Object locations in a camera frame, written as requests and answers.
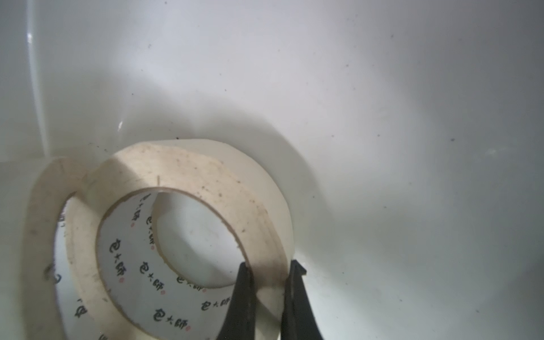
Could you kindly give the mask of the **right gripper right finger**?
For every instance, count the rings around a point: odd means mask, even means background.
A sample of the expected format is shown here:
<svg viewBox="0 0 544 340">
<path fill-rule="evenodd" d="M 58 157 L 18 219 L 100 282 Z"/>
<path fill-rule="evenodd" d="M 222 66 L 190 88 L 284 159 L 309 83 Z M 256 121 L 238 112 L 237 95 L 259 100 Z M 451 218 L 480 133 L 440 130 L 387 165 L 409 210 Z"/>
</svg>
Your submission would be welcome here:
<svg viewBox="0 0 544 340">
<path fill-rule="evenodd" d="M 282 340 L 323 340 L 303 282 L 306 269 L 295 259 L 285 285 Z"/>
</svg>

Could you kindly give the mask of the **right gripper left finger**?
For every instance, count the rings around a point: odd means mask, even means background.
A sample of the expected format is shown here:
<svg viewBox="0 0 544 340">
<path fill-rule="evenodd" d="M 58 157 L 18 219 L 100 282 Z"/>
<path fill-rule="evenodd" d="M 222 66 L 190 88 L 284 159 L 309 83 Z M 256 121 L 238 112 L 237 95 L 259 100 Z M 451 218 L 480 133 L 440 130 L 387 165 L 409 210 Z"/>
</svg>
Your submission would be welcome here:
<svg viewBox="0 0 544 340">
<path fill-rule="evenodd" d="M 239 265 L 237 280 L 225 321 L 217 340 L 254 340 L 256 329 L 256 289 L 252 270 Z"/>
</svg>

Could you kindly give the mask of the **tape roll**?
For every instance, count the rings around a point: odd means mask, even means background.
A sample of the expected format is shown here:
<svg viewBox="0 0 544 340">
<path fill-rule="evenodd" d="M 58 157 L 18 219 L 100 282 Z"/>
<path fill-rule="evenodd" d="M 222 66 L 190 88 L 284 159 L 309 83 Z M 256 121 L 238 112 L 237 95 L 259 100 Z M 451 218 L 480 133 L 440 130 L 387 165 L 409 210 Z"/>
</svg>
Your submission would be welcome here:
<svg viewBox="0 0 544 340">
<path fill-rule="evenodd" d="M 54 279 L 58 220 L 87 169 L 69 157 L 31 163 L 25 178 L 20 289 L 25 339 L 66 339 Z"/>
<path fill-rule="evenodd" d="M 89 172 L 68 201 L 67 258 L 109 339 L 217 339 L 239 326 L 249 266 L 254 339 L 277 339 L 293 258 L 288 204 L 251 157 L 212 140 L 137 143 Z"/>
</svg>

